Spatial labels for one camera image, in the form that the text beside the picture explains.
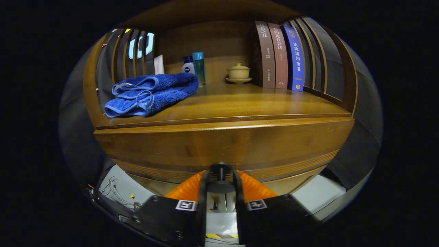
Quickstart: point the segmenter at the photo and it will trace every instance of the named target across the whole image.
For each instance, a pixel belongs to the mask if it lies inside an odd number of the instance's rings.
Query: gaiwan
[[[248,76],[250,74],[250,68],[242,66],[242,62],[236,62],[235,64],[236,66],[227,69],[229,77],[227,77],[226,80],[237,84],[251,81],[251,78]]]

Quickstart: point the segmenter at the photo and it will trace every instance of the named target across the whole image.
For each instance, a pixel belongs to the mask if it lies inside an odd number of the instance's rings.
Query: wooden slat
[[[142,75],[146,75],[146,61],[145,61],[145,49],[146,44],[148,44],[148,33],[145,31],[142,31],[142,40],[140,41],[140,49],[142,50],[142,57],[140,58],[140,61],[142,63]]]
[[[311,44],[311,40],[309,39],[308,33],[305,31],[302,24],[299,21],[297,21],[297,19],[295,19],[294,21],[296,22],[297,26],[299,26],[300,31],[302,31],[302,33],[306,39],[306,45],[308,47],[308,56],[311,60],[311,73],[310,73],[311,78],[309,80],[311,83],[310,88],[315,89],[315,86],[316,86],[316,60],[314,58],[313,45]]]
[[[114,49],[113,49],[113,56],[111,59],[111,72],[112,72],[113,85],[119,82],[119,75],[117,73],[117,57],[118,57],[118,53],[119,53],[119,46],[120,46],[122,37],[125,34],[125,30],[126,29],[124,29],[120,33],[119,37],[117,37],[116,44],[114,45]]]
[[[84,100],[91,123],[95,129],[96,126],[102,125],[106,122],[106,117],[102,115],[102,110],[99,106],[99,99],[97,98],[96,93],[96,65],[102,50],[102,45],[104,44],[107,35],[108,34],[104,35],[100,40],[98,40],[98,42],[96,42],[92,51],[90,52],[90,55],[88,56],[84,69]]]
[[[357,97],[358,97],[358,79],[356,76],[356,69],[352,56],[348,51],[348,48],[342,42],[342,40],[330,29],[320,24],[325,29],[328,35],[340,53],[340,57],[343,63],[343,69],[345,71],[345,90],[343,92],[343,100],[340,104],[341,107],[352,113],[355,112]]]
[[[326,93],[327,88],[327,80],[328,80],[328,71],[327,71],[327,64],[326,64],[326,55],[325,51],[323,49],[322,42],[320,41],[319,37],[317,36],[317,33],[314,31],[314,29],[311,27],[311,25],[304,19],[300,18],[303,23],[306,25],[306,27],[311,32],[311,35],[313,36],[314,40],[317,43],[317,49],[319,50],[320,55],[320,67],[322,69],[322,81],[321,81],[321,89],[323,93]]]
[[[133,47],[133,71],[134,71],[134,77],[138,77],[137,73],[137,47],[139,45],[139,38],[140,38],[141,31],[139,30],[137,32],[137,36],[135,37],[134,41],[134,47]]]
[[[341,105],[342,104],[342,101],[340,99],[338,99],[336,97],[333,97],[333,96],[330,96],[329,94],[325,94],[323,92],[320,92],[320,91],[318,91],[316,89],[311,89],[309,87],[303,87],[303,90],[305,92],[311,93],[311,94],[313,94],[315,96],[318,96],[320,98],[326,99],[327,101],[329,101],[331,103],[334,103],[336,105]]]
[[[130,58],[128,57],[128,52],[129,52],[129,47],[130,47],[130,41],[131,41],[131,38],[133,37],[133,33],[134,33],[134,30],[131,29],[129,31],[128,39],[125,43],[125,48],[123,51],[123,78],[124,79],[131,77],[130,71],[128,69],[128,62],[130,61]]]

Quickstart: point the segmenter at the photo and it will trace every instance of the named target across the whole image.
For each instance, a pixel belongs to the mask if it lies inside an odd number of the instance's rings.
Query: wooden shelf board
[[[348,111],[307,92],[206,82],[190,97],[153,116],[116,117],[97,129],[346,116]]]

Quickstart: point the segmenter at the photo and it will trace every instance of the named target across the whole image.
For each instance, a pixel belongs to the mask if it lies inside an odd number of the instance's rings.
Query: saucer
[[[227,81],[236,83],[236,84],[244,84],[246,82],[251,81],[251,77],[247,78],[247,79],[230,79],[229,77],[226,78]]]

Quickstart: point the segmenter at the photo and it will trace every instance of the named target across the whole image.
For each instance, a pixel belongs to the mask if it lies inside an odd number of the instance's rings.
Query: blue bottle cap
[[[204,59],[204,52],[194,52],[192,53],[192,58],[195,60],[202,60]]]
[[[193,62],[193,60],[192,60],[192,56],[191,56],[191,55],[186,56],[186,57],[184,57],[183,59],[184,59],[184,63]]]

